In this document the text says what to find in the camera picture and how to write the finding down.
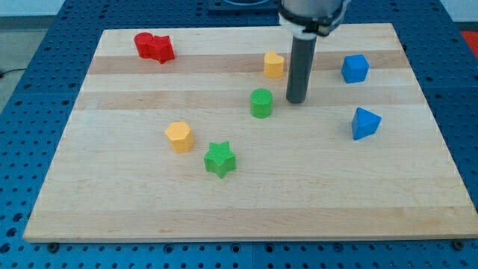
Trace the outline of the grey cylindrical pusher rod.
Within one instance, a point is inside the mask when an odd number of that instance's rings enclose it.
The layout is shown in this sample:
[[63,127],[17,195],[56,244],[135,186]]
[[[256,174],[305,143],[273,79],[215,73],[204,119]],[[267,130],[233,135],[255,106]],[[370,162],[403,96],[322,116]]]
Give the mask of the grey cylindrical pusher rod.
[[316,40],[316,37],[311,40],[293,38],[286,90],[286,99],[290,103],[299,104],[305,101]]

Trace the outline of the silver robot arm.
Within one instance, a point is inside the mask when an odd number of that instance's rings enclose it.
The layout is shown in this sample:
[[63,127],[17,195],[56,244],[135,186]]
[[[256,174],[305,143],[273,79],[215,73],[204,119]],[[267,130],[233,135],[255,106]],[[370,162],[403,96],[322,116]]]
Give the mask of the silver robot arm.
[[279,24],[292,33],[286,99],[305,101],[318,37],[327,37],[344,20],[349,0],[283,0]]

